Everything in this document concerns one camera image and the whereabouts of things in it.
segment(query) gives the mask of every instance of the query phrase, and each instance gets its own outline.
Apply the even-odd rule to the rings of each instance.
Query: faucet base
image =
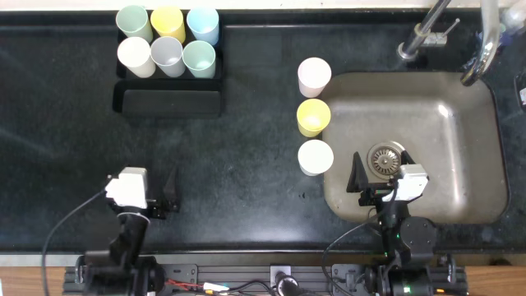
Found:
[[[398,50],[396,51],[398,53],[398,55],[405,61],[413,61],[417,55],[418,55],[418,50],[415,51],[413,54],[407,54],[405,53],[402,48],[404,47],[404,42],[402,42],[399,46],[398,46]]]

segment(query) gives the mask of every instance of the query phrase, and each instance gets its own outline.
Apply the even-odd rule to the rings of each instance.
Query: black tray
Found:
[[[182,46],[196,40],[186,23],[186,39]],[[155,29],[154,40],[159,38]],[[154,75],[139,78],[117,60],[117,76],[121,80],[113,88],[113,111],[125,116],[150,118],[217,118],[223,106],[221,90],[223,78],[222,32],[215,49],[215,76],[195,78],[190,70],[176,78],[155,68]],[[119,31],[118,42],[126,36]]]

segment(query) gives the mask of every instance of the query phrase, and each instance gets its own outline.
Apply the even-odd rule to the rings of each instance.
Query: white wall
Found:
[[[516,0],[495,0],[508,7]],[[421,8],[436,0],[0,0],[0,11],[118,10],[129,4],[147,8],[177,5],[181,9],[291,9],[291,8]],[[480,7],[479,0],[452,0],[449,7]]]

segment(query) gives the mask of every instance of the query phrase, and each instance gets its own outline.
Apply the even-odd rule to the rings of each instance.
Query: white cup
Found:
[[[196,40],[182,51],[182,60],[196,78],[213,78],[215,75],[215,50],[208,42]]]
[[[179,77],[186,67],[182,61],[182,45],[174,37],[160,37],[151,45],[151,59],[170,77]]]
[[[316,98],[330,81],[329,64],[321,58],[308,58],[298,68],[299,91],[307,98]]]
[[[307,176],[316,176],[330,169],[335,155],[329,145],[320,140],[303,143],[298,151],[299,167]]]
[[[143,7],[138,5],[124,7],[117,12],[115,22],[117,27],[128,37],[141,37],[148,43],[154,38],[148,20],[148,12]]]
[[[141,37],[124,39],[117,49],[121,63],[140,78],[150,77],[155,72],[155,63],[150,56],[150,45]]]
[[[214,8],[194,8],[188,12],[187,24],[197,40],[216,45],[219,41],[219,14]]]

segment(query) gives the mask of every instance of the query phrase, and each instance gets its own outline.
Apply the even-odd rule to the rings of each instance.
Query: blue cup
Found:
[[[219,41],[219,14],[214,8],[194,8],[188,12],[187,24],[197,40],[216,45]]]

